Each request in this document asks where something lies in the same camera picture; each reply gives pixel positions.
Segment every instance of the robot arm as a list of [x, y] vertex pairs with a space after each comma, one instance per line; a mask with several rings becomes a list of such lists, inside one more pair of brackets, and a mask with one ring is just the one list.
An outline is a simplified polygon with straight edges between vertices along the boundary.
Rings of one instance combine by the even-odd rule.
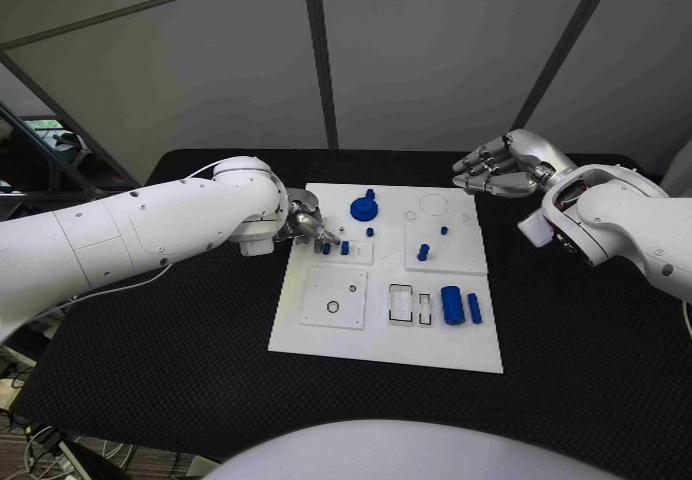
[[251, 157], [220, 162], [213, 180], [177, 180], [0, 223], [0, 341], [68, 298], [226, 240], [252, 256], [301, 236], [339, 244], [314, 195], [287, 189]]
[[519, 222], [536, 247], [556, 238], [592, 266], [626, 257], [656, 288], [692, 302], [692, 199], [667, 198], [620, 166], [577, 168], [526, 130], [489, 142], [453, 169], [468, 193], [516, 198], [545, 192], [541, 208]]

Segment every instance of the black textured mat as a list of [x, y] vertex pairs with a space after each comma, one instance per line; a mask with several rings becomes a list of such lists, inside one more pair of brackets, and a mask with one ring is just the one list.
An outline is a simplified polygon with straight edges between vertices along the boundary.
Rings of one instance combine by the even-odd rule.
[[[244, 153], [171, 152], [151, 182]], [[448, 187], [460, 158], [251, 153], [295, 187]], [[532, 247], [516, 222], [539, 200], [477, 196], [503, 375], [268, 352], [290, 244], [255, 258], [226, 244], [153, 284], [73, 307], [16, 413], [83, 435], [215, 457], [334, 420], [422, 420], [523, 440], [626, 478], [692, 478], [692, 342], [680, 302], [626, 260], [591, 268], [558, 246]]]

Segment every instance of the white board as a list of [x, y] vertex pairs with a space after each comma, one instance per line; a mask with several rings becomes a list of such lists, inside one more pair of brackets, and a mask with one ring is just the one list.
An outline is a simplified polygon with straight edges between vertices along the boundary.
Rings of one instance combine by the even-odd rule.
[[[368, 188], [375, 190], [379, 213], [369, 222], [359, 222], [352, 218], [349, 208], [353, 200], [365, 196]], [[473, 275], [412, 271], [406, 270], [405, 261], [411, 255], [405, 246], [406, 225], [412, 231], [418, 226], [419, 229], [429, 227], [435, 233], [432, 245], [440, 241], [440, 245], [448, 246], [448, 255], [454, 255], [454, 239], [463, 233], [477, 232], [477, 228], [473, 228], [479, 227], [474, 197], [461, 189], [451, 188], [307, 184], [307, 189], [320, 199], [329, 230], [352, 245], [363, 242], [372, 246], [372, 250], [368, 250], [368, 253], [372, 252], [372, 263], [349, 263], [344, 260], [347, 256], [340, 255], [339, 247], [331, 247], [330, 254], [323, 255], [314, 252], [313, 244], [294, 244], [268, 349], [275, 352], [502, 373], [487, 275], [479, 269]], [[435, 197], [431, 202], [429, 195], [441, 197], [441, 200]], [[441, 226], [448, 226], [450, 229], [445, 238], [440, 233]], [[372, 237], [366, 236], [368, 227], [375, 230]], [[463, 244], [467, 247], [466, 254], [479, 251], [483, 253], [481, 235], [464, 235]], [[442, 262], [441, 251], [437, 254], [437, 261]], [[447, 260], [450, 264], [457, 262], [451, 258]], [[484, 267], [484, 253], [476, 262]], [[318, 267], [323, 269], [321, 274], [329, 276], [331, 272], [334, 277], [343, 276], [344, 270], [366, 273], [363, 323], [357, 324], [357, 328], [355, 323], [350, 328], [343, 328], [343, 325], [330, 328], [324, 325], [326, 321], [320, 325], [308, 325], [304, 321], [301, 323], [304, 305], [314, 303], [324, 309], [329, 301], [323, 290], [316, 290], [314, 287], [308, 289], [310, 271]], [[432, 317], [429, 326], [419, 325], [418, 321], [409, 327], [392, 325], [391, 284], [411, 285], [415, 320], [419, 318], [421, 294], [429, 294], [429, 306], [424, 307], [425, 311], [429, 308]], [[466, 322], [461, 325], [444, 323], [440, 290], [448, 285], [458, 286], [463, 293]], [[480, 325], [474, 325], [470, 318], [470, 293], [479, 297], [483, 316]]]

